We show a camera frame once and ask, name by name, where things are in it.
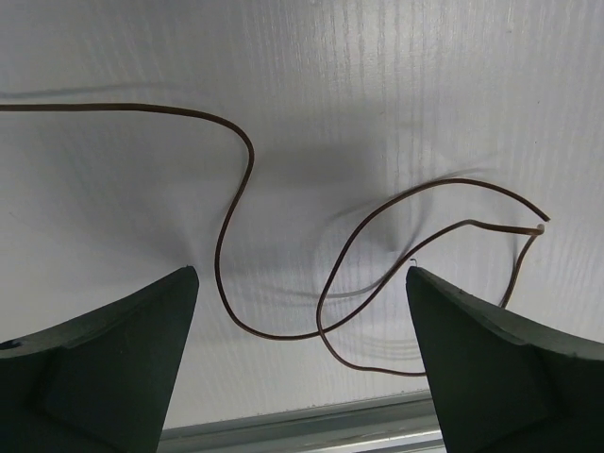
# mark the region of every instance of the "wire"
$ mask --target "wire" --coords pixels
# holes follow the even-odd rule
[[[233,213],[235,212],[235,209],[237,208],[237,205],[239,204],[239,202],[243,196],[243,192],[245,191],[245,188],[249,182],[249,178],[251,177],[252,170],[254,168],[254,159],[255,159],[254,145],[253,145],[252,141],[249,139],[249,137],[247,136],[247,134],[243,131],[243,129],[241,129],[239,126],[237,126],[236,124],[230,122],[229,120],[227,120],[223,117],[220,117],[218,115],[214,115],[211,113],[207,113],[204,111],[195,110],[195,109],[183,109],[183,108],[178,108],[178,107],[162,106],[162,105],[155,105],[155,104],[136,104],[136,103],[4,104],[4,105],[0,105],[0,111],[6,111],[6,112],[138,111],[138,112],[146,112],[146,113],[160,113],[160,114],[196,118],[196,119],[208,121],[211,123],[215,123],[216,125],[226,127],[227,129],[230,129],[231,131],[236,133],[242,139],[243,143],[245,144],[245,147],[247,148],[247,156],[248,156],[247,165],[245,168],[245,172],[243,173],[243,177],[241,179],[239,187],[237,188],[237,192],[235,192],[235,195],[233,196],[233,199],[232,199],[230,205],[228,206],[228,210],[226,211],[225,219],[224,219],[222,226],[220,228],[220,231],[218,233],[218,238],[216,241],[216,248],[214,251],[214,276],[215,276],[215,280],[216,280],[216,286],[218,288],[218,293],[220,295],[220,299],[226,310],[226,313],[228,314],[228,316],[232,320],[232,322],[235,323],[235,325],[237,325],[241,329],[245,330],[246,332],[248,332],[252,335],[256,335],[258,337],[261,337],[261,338],[264,338],[267,340],[298,341],[298,340],[307,340],[310,338],[320,337],[321,340],[323,341],[323,343],[325,344],[327,350],[331,353],[331,355],[337,361],[339,361],[341,364],[343,364],[349,368],[352,368],[354,370],[373,371],[373,372],[386,373],[386,374],[390,374],[390,375],[405,376],[405,377],[419,377],[419,376],[426,375],[425,373],[410,373],[410,372],[390,370],[390,369],[386,369],[386,368],[377,368],[377,367],[367,367],[367,366],[356,365],[356,364],[351,363],[351,362],[345,360],[344,358],[342,358],[338,354],[338,352],[333,348],[333,346],[331,345],[331,343],[329,342],[329,340],[327,338],[327,334],[329,332],[335,330],[338,327],[343,326],[344,324],[346,324],[347,322],[352,320],[355,316],[357,316],[359,313],[361,313],[371,303],[371,301],[376,298],[376,296],[386,286],[386,284],[390,281],[390,279],[396,274],[396,272],[400,269],[400,267],[407,260],[409,260],[411,258],[411,256],[413,256],[414,254],[419,252],[422,248],[429,245],[436,239],[445,235],[446,233],[453,231],[454,229],[464,227],[464,226],[473,226],[473,227],[478,227],[478,228],[489,230],[489,231],[496,231],[496,232],[503,232],[503,233],[510,233],[510,234],[521,234],[521,235],[529,236],[529,239],[527,240],[524,248],[522,249],[520,255],[518,256],[518,259],[516,260],[516,263],[512,269],[512,275],[510,277],[510,282],[509,282],[507,290],[499,304],[499,306],[501,308],[505,309],[508,305],[508,302],[510,301],[510,297],[512,296],[513,288],[514,288],[515,282],[518,278],[518,274],[520,272],[520,266],[522,264],[524,257],[526,256],[530,246],[534,243],[536,238],[538,236],[542,235],[545,230],[542,225],[539,225],[536,228],[526,228],[526,227],[521,227],[521,226],[504,226],[504,225],[487,224],[487,223],[480,222],[477,220],[472,220],[472,219],[463,220],[463,221],[453,224],[451,226],[447,226],[446,228],[443,228],[440,231],[437,231],[436,233],[432,234],[427,239],[420,242],[418,245],[416,245],[414,248],[412,248],[408,253],[406,253],[403,257],[401,257],[394,264],[394,266],[386,273],[386,275],[382,278],[382,280],[379,282],[379,284],[376,286],[376,288],[372,291],[372,293],[356,309],[351,311],[349,314],[346,315],[346,317],[344,317],[340,321],[332,324],[331,326],[324,327],[323,322],[322,322],[322,310],[325,305],[325,301],[327,298],[327,294],[329,292],[329,288],[331,287],[331,284],[333,283],[333,280],[336,277],[338,270],[340,269],[340,266],[342,265],[342,262],[344,261],[344,257],[346,255],[346,253],[348,252],[350,246],[355,241],[355,239],[359,236],[361,231],[373,219],[375,219],[378,215],[380,215],[383,211],[391,208],[392,206],[400,203],[401,201],[409,198],[410,196],[413,196],[422,191],[432,189],[432,188],[435,188],[438,186],[451,185],[451,184],[462,184],[462,185],[476,186],[476,187],[488,189],[488,190],[491,190],[491,191],[494,191],[497,193],[501,193],[505,196],[508,196],[509,198],[512,198],[512,199],[518,201],[519,203],[522,203],[524,206],[526,206],[528,209],[532,210],[536,215],[538,215],[544,222],[549,221],[549,217],[547,217],[547,215],[545,215],[545,213],[543,211],[541,211],[539,208],[537,208],[535,205],[530,203],[526,198],[524,198],[524,197],[520,196],[519,194],[514,193],[508,189],[504,189],[502,187],[499,187],[495,184],[491,184],[489,182],[484,182],[484,181],[470,179],[470,178],[464,178],[464,177],[451,177],[451,178],[436,179],[433,181],[426,182],[424,184],[419,184],[411,189],[406,190],[403,193],[400,193],[400,194],[394,196],[389,201],[385,202],[384,204],[379,206],[377,209],[373,210],[369,215],[367,215],[362,220],[362,222],[355,228],[355,230],[348,237],[346,243],[344,244],[344,247],[342,248],[342,251],[340,252],[340,255],[338,256],[338,259],[336,259],[336,261],[333,265],[333,268],[331,269],[331,272],[329,273],[329,276],[327,277],[325,287],[324,287],[323,291],[321,292],[321,295],[319,296],[319,300],[317,302],[317,308],[316,308],[317,329],[313,332],[307,332],[307,333],[302,333],[302,334],[276,335],[276,334],[267,333],[267,332],[263,332],[261,330],[255,329],[255,328],[249,326],[248,324],[246,324],[244,321],[242,321],[237,316],[235,311],[230,306],[230,303],[228,302],[227,294],[225,292],[225,287],[223,284],[222,272],[221,272],[221,256],[222,256],[222,250],[223,250],[223,245],[224,245],[224,241],[225,241],[225,236],[227,235],[227,229],[228,229],[228,226],[230,225],[230,221],[232,219]]]

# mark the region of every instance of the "thin cable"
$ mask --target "thin cable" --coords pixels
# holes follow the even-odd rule
[[[242,198],[243,192],[245,191],[245,188],[249,182],[249,178],[251,177],[252,169],[254,167],[254,158],[255,158],[254,145],[251,142],[251,140],[249,139],[249,137],[247,136],[247,134],[239,126],[235,125],[234,123],[230,122],[229,120],[227,120],[225,118],[222,118],[217,115],[213,115],[211,113],[206,113],[204,111],[194,110],[194,109],[183,109],[183,108],[169,107],[169,106],[161,106],[161,105],[155,105],[155,104],[137,104],[137,103],[4,104],[4,105],[0,105],[0,111],[10,111],[10,112],[140,111],[140,112],[147,112],[147,113],[161,113],[161,114],[196,118],[196,119],[208,121],[211,123],[215,123],[217,125],[226,127],[227,129],[230,129],[233,132],[235,132],[242,139],[243,143],[245,144],[245,147],[247,148],[247,155],[248,155],[247,165],[245,168],[245,172],[243,173],[242,180],[237,189],[237,192],[235,192],[235,195],[233,196],[233,199],[228,207],[228,210],[226,211],[225,220],[223,221],[220,231],[218,233],[218,239],[216,241],[216,248],[214,251],[214,276],[216,279],[216,286],[218,288],[218,293],[220,295],[220,298],[221,298],[222,304],[226,310],[226,313],[228,314],[229,318],[233,321],[233,323],[235,323],[235,325],[237,325],[238,327],[242,328],[243,330],[247,331],[250,334],[253,334],[258,337],[265,338],[268,340],[295,341],[295,340],[306,340],[306,339],[310,339],[310,338],[319,336],[326,344],[327,349],[329,349],[329,352],[331,352],[331,354],[338,361],[340,361],[344,365],[346,365],[350,368],[353,368],[353,369],[361,369],[361,370],[365,370],[365,371],[379,371],[382,373],[395,374],[397,376],[422,376],[422,374],[417,374],[417,373],[396,372],[394,370],[387,370],[387,369],[374,368],[374,367],[361,367],[361,366],[355,365],[353,363],[347,362],[342,357],[340,357],[337,354],[337,352],[331,347],[331,345],[327,339],[327,335],[326,335],[330,331],[332,331],[338,327],[341,327],[342,325],[344,325],[345,323],[347,323],[348,321],[353,319],[365,307],[367,307],[367,305],[379,294],[379,292],[386,285],[386,283],[388,283],[388,281],[394,276],[394,274],[400,268],[400,266],[402,266],[402,264],[406,260],[408,260],[413,253],[416,253],[423,246],[428,245],[428,243],[430,243],[431,241],[446,234],[446,232],[452,231],[453,229],[462,227],[464,225],[472,225],[474,227],[479,227],[479,228],[487,229],[487,230],[491,230],[491,231],[505,232],[505,233],[511,233],[511,234],[525,234],[525,235],[531,236],[530,239],[528,240],[527,244],[525,245],[525,248],[522,250],[521,254],[519,255],[518,260],[512,270],[512,276],[510,279],[510,283],[508,285],[508,289],[507,289],[506,294],[504,295],[504,298],[502,299],[502,303],[501,303],[501,306],[505,308],[505,306],[507,305],[507,303],[510,299],[510,296],[512,294],[515,281],[517,280],[518,273],[520,270],[520,264],[522,263],[522,259],[525,257],[530,245],[534,242],[536,237],[543,233],[543,230],[539,229],[539,228],[523,228],[523,227],[519,227],[519,226],[497,226],[497,225],[493,225],[493,224],[485,224],[485,223],[474,221],[474,220],[466,220],[466,221],[457,223],[453,226],[448,226],[447,228],[444,228],[443,230],[435,233],[427,240],[424,240],[421,243],[419,243],[418,245],[416,245],[409,253],[407,253],[404,257],[402,257],[395,264],[395,266],[393,266],[393,268],[391,268],[391,270],[387,273],[387,275],[379,282],[379,284],[374,289],[374,291],[369,295],[369,297],[358,308],[353,310],[345,318],[341,319],[337,323],[335,323],[331,326],[328,326],[328,327],[323,327],[322,322],[321,322],[321,311],[322,311],[323,305],[325,304],[325,299],[327,297],[327,293],[333,282],[333,279],[335,278],[335,276],[342,264],[342,261],[344,260],[344,256],[347,253],[350,246],[352,245],[352,243],[355,241],[355,239],[361,233],[361,231],[375,217],[380,215],[383,211],[391,208],[395,204],[400,203],[404,199],[406,199],[416,193],[420,193],[427,189],[431,189],[434,187],[443,186],[443,185],[447,185],[447,184],[465,184],[465,185],[477,186],[477,187],[489,189],[491,191],[495,191],[498,193],[502,193],[503,195],[506,195],[506,196],[522,203],[523,205],[525,205],[527,208],[529,208],[535,214],[537,214],[539,217],[541,217],[545,222],[549,221],[549,218],[545,215],[545,213],[542,212],[535,205],[530,203],[527,199],[523,198],[522,196],[520,196],[517,193],[514,193],[512,191],[509,191],[507,189],[504,189],[502,187],[496,186],[495,184],[491,184],[488,182],[469,179],[469,178],[462,178],[462,177],[451,177],[451,178],[437,179],[437,180],[433,180],[433,181],[426,182],[424,184],[415,186],[415,187],[408,189],[405,192],[400,193],[399,195],[393,197],[391,200],[382,204],[379,208],[377,208],[373,212],[371,212],[367,217],[365,217],[365,219],[363,219],[363,221],[357,226],[357,228],[350,235],[350,237],[344,244],[344,247],[340,253],[340,256],[336,260],[336,263],[335,263],[334,267],[332,268],[331,273],[329,274],[325,288],[322,291],[322,294],[319,298],[319,301],[317,304],[317,312],[316,312],[317,330],[313,331],[313,332],[296,334],[296,335],[271,334],[271,333],[267,333],[267,332],[262,332],[261,330],[257,330],[255,328],[247,325],[237,316],[237,314],[231,308],[230,303],[228,302],[224,284],[223,284],[222,273],[221,273],[221,255],[222,255],[223,244],[225,241],[225,236],[227,234],[227,229],[230,224],[233,213],[234,213],[235,209],[237,208],[237,205],[239,204],[239,201]]]

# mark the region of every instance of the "white surface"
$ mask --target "white surface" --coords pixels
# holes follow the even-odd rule
[[[360,218],[451,172],[505,185],[553,221],[511,309],[604,341],[602,2],[79,2],[0,6],[6,102],[136,101],[224,115],[257,167],[226,238],[227,292],[255,327],[314,327],[313,300]],[[184,264],[200,297],[166,427],[426,387],[348,371],[320,342],[230,324],[211,260],[242,174],[219,126],[146,114],[0,114],[0,341],[100,307]],[[335,291],[369,284],[417,233],[516,204],[442,188],[362,235]],[[459,231],[419,264],[494,302],[519,242]],[[331,302],[328,320],[358,301]],[[421,368],[401,274],[333,335],[364,364]]]

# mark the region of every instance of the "screw hole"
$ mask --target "screw hole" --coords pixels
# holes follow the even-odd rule
[[[7,342],[0,343],[0,351],[14,349],[15,347],[19,347],[21,344],[22,343],[18,340],[8,340]]]

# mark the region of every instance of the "metal frame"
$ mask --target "metal frame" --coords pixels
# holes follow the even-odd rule
[[[429,392],[165,430],[158,453],[445,451]]]

